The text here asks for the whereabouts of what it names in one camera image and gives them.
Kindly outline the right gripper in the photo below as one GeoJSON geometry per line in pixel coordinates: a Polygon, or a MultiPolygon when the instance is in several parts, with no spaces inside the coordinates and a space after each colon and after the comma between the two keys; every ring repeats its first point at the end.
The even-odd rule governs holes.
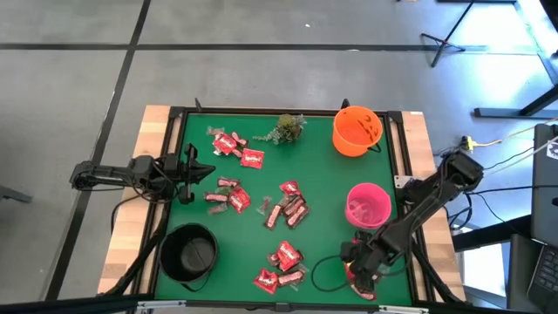
{"type": "Polygon", "coordinates": [[[351,263],[356,256],[356,289],[363,294],[375,292],[375,279],[380,267],[392,266],[390,249],[378,235],[356,235],[357,243],[342,242],[340,259],[351,263]]]}

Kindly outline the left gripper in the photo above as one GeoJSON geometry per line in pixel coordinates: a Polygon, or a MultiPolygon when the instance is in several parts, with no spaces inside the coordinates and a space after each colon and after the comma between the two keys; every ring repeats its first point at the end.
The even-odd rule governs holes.
{"type": "Polygon", "coordinates": [[[185,154],[187,163],[176,154],[168,154],[163,158],[163,172],[166,176],[164,192],[167,195],[178,194],[178,199],[183,205],[194,201],[192,185],[199,184],[215,171],[215,166],[197,161],[198,150],[193,144],[187,144],[185,154]]]}

